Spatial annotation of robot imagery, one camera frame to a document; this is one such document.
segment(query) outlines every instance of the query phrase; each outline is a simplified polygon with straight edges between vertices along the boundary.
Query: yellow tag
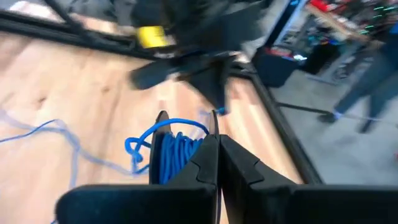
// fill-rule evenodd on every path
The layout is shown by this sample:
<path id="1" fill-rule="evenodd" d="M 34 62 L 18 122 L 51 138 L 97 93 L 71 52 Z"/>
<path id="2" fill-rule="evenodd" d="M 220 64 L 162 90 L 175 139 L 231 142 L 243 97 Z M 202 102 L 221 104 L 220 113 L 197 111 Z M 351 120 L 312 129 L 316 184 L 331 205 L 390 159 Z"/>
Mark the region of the yellow tag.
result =
<path id="1" fill-rule="evenodd" d="M 138 28 L 138 39 L 144 48 L 164 47 L 168 43 L 161 26 Z"/>

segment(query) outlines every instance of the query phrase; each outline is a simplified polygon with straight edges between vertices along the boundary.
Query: black metal frame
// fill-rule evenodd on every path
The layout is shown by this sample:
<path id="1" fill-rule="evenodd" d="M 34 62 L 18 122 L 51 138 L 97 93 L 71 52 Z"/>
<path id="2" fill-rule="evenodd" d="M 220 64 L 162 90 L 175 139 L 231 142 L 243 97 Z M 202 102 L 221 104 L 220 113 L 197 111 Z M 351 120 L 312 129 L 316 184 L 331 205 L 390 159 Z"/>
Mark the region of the black metal frame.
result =
<path id="1" fill-rule="evenodd" d="M 152 60 L 156 59 L 153 52 L 142 49 L 139 44 L 137 44 L 137 41 L 117 35 L 110 35 L 85 29 L 79 22 L 73 20 L 54 0 L 44 1 L 56 13 L 58 13 L 58 15 L 65 21 L 64 23 L 0 10 L 0 31 L 12 32 L 29 37 L 87 47 L 90 49 L 103 50 L 132 57 Z M 270 93 L 268 89 L 264 88 L 258 75 L 255 73 L 246 73 L 242 70 L 232 70 L 231 75 L 234 77 L 246 78 L 252 82 L 304 183 L 323 183 L 304 152 L 300 141 L 297 139 L 283 114 L 278 109 L 277 104 L 272 97 L 272 93 Z"/>

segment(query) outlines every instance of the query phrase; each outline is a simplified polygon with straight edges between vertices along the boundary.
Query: wood panel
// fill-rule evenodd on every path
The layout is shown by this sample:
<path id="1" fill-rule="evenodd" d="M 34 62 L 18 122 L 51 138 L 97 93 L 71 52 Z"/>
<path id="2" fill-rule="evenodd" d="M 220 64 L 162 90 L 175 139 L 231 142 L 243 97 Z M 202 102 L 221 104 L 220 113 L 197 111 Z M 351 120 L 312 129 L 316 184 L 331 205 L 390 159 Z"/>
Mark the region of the wood panel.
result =
<path id="1" fill-rule="evenodd" d="M 57 19 L 46 7 L 19 2 L 12 10 Z M 79 17 L 92 29 L 112 32 L 114 25 Z M 169 79 L 148 90 L 131 89 L 129 71 L 148 61 L 55 42 L 0 33 L 1 118 L 7 112 L 27 124 L 62 119 L 82 147 L 128 169 L 124 140 L 140 136 L 160 110 L 171 117 L 201 120 L 211 108 L 184 82 Z M 251 83 L 231 79 L 230 114 L 220 128 L 282 175 L 301 183 L 273 124 Z M 174 131 L 193 128 L 176 124 Z M 25 133 L 7 123 L 0 138 Z M 145 162 L 149 151 L 143 150 Z M 0 223 L 50 223 L 55 202 L 68 190 L 72 148 L 56 133 L 42 132 L 0 144 Z M 79 158 L 77 184 L 147 183 L 147 176 L 126 177 Z M 223 209 L 222 222 L 227 223 Z"/>

